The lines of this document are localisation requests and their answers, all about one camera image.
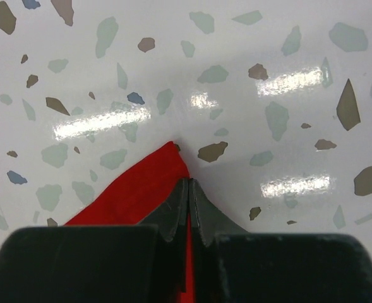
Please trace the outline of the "red t shirt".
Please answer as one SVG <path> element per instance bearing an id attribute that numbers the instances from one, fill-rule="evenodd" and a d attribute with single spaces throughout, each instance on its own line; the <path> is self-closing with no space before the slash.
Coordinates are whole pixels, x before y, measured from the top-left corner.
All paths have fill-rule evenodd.
<path id="1" fill-rule="evenodd" d="M 164 202 L 176 182 L 189 179 L 179 148 L 172 141 L 116 178 L 66 225 L 136 224 Z"/>

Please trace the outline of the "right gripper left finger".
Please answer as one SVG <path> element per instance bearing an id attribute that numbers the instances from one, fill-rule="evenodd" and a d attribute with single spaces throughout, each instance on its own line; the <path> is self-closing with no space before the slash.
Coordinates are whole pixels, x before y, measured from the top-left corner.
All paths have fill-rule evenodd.
<path id="1" fill-rule="evenodd" d="M 0 302 L 179 302 L 188 180 L 135 225 L 29 227 L 0 248 Z"/>

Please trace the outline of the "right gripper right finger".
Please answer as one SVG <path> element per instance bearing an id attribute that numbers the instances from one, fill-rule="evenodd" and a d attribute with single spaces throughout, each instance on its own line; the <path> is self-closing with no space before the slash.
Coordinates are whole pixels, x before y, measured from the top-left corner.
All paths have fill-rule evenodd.
<path id="1" fill-rule="evenodd" d="M 197 302 L 372 302 L 372 261 L 347 234 L 249 233 L 189 181 Z"/>

